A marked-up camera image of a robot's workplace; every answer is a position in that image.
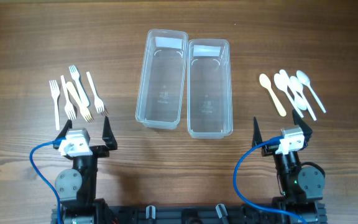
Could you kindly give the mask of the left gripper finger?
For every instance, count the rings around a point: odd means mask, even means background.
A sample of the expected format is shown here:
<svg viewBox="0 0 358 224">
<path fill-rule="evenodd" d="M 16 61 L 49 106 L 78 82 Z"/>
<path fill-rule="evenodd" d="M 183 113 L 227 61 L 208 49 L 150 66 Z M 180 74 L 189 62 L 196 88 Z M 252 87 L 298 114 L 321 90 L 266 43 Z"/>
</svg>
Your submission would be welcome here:
<svg viewBox="0 0 358 224">
<path fill-rule="evenodd" d="M 105 142 L 105 145 L 109 151 L 117 150 L 117 141 L 114 137 L 109 118 L 107 116 L 104 117 L 102 140 Z"/>
<path fill-rule="evenodd" d="M 72 120 L 68 119 L 63 129 L 60 131 L 56 139 L 53 141 L 53 148 L 58 149 L 61 142 L 65 139 L 67 132 L 72 128 Z"/>
</svg>

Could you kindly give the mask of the light blue plastic fork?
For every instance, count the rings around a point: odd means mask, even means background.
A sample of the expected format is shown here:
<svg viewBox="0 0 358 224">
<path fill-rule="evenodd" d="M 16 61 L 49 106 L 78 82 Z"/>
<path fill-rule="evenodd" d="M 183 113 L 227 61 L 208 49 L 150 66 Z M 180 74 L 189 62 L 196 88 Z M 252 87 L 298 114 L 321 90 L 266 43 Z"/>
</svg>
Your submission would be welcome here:
<svg viewBox="0 0 358 224">
<path fill-rule="evenodd" d="M 86 92 L 85 92 L 83 85 L 81 83 L 81 77 L 80 77 L 80 73 L 79 73 L 78 69 L 74 65 L 70 65 L 68 68 L 69 68 L 70 75 L 71 75 L 72 79 L 76 83 L 76 87 L 77 87 L 78 94 L 80 96 L 80 100 L 81 100 L 82 104 L 85 107 L 89 107 L 90 101 L 89 101 L 88 96 L 86 95 Z"/>
</svg>

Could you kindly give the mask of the yellow plastic spoon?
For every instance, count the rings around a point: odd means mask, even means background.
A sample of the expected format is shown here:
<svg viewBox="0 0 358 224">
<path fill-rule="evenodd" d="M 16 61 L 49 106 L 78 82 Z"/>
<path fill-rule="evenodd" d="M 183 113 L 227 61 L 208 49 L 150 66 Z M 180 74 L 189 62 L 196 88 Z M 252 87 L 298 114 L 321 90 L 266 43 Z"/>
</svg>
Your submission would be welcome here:
<svg viewBox="0 0 358 224">
<path fill-rule="evenodd" d="M 272 84 L 271 81 L 269 79 L 268 76 L 266 76 L 266 74 L 261 73 L 259 76 L 259 83 L 262 87 L 264 87 L 265 89 L 267 89 L 267 91 L 269 92 L 272 101 L 279 113 L 280 116 L 285 117 L 287 115 L 287 112 L 285 111 L 283 105 L 281 104 L 280 100 L 277 98 L 276 94 L 274 93 L 274 91 L 272 90 Z"/>
</svg>

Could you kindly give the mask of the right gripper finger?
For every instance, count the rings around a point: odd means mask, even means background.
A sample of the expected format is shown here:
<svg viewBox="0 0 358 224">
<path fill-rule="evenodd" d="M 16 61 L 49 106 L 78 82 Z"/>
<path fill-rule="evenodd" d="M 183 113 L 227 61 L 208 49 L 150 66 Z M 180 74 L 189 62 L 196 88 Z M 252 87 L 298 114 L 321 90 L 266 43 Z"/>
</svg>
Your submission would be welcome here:
<svg viewBox="0 0 358 224">
<path fill-rule="evenodd" d="M 295 109 L 292 110 L 292 116 L 293 116 L 294 124 L 299 125 L 299 127 L 303 131 L 305 141 L 304 141 L 302 149 L 304 149 L 308 146 L 308 142 L 311 138 L 313 130 L 302 120 L 302 118 L 300 117 L 300 115 L 298 114 L 298 112 Z"/>
<path fill-rule="evenodd" d="M 252 137 L 252 147 L 255 147 L 263 142 L 256 117 L 254 117 L 253 119 L 253 127 L 254 127 L 254 132 Z"/>
</svg>

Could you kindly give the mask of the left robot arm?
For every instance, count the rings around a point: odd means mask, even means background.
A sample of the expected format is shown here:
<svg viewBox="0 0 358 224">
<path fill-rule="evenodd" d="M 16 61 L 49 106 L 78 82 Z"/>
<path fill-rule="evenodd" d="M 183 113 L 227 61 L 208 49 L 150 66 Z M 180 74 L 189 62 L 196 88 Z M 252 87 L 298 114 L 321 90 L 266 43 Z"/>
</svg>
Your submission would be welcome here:
<svg viewBox="0 0 358 224">
<path fill-rule="evenodd" d="M 73 165 L 55 179 L 59 202 L 52 210 L 50 223 L 119 223 L 105 199 L 96 198 L 98 159 L 109 157 L 109 152 L 117 149 L 109 118 L 104 118 L 103 145 L 90 146 L 88 131 L 73 129 L 71 120 L 55 140 L 53 148 Z"/>
</svg>

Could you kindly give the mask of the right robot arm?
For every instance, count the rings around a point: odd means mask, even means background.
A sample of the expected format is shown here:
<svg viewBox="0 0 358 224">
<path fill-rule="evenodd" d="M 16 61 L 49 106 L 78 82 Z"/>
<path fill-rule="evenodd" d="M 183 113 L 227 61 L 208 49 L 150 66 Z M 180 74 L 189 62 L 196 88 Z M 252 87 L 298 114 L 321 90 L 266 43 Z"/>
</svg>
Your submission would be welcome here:
<svg viewBox="0 0 358 224">
<path fill-rule="evenodd" d="M 283 128 L 283 139 L 261 147 L 263 157 L 272 156 L 281 196 L 272 199 L 272 207 L 294 213 L 307 223 L 327 223 L 323 203 L 325 172 L 313 162 L 301 162 L 298 151 L 306 149 L 313 133 L 300 115 L 292 111 L 294 126 Z"/>
</svg>

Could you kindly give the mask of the white plastic spoon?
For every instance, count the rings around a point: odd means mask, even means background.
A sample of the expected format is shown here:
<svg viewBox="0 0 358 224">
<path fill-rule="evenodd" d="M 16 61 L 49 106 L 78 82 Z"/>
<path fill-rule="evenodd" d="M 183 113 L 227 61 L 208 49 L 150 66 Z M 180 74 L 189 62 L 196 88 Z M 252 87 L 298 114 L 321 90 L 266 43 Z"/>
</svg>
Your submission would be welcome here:
<svg viewBox="0 0 358 224">
<path fill-rule="evenodd" d="M 287 72 L 284 69 L 281 69 L 281 70 L 279 70 L 279 74 L 281 74 L 281 76 L 287 81 L 287 85 L 294 95 L 294 101 L 295 101 L 296 106 L 300 110 L 306 110 L 307 106 L 306 106 L 305 102 L 303 101 L 303 98 L 296 92 L 293 85 L 291 84 L 290 77 L 288 76 Z"/>
<path fill-rule="evenodd" d="M 325 107 L 323 106 L 320 98 L 317 96 L 317 94 L 315 93 L 315 91 L 312 89 L 311 87 L 311 80 L 309 79 L 309 77 L 307 76 L 307 74 L 305 74 L 304 72 L 302 72 L 301 70 L 297 70 L 296 71 L 296 76 L 297 78 L 299 79 L 299 81 L 307 86 L 311 92 L 311 94 L 313 95 L 313 97 L 315 98 L 317 104 L 319 105 L 319 107 L 321 108 L 322 112 L 323 113 L 326 113 L 326 109 Z"/>
</svg>

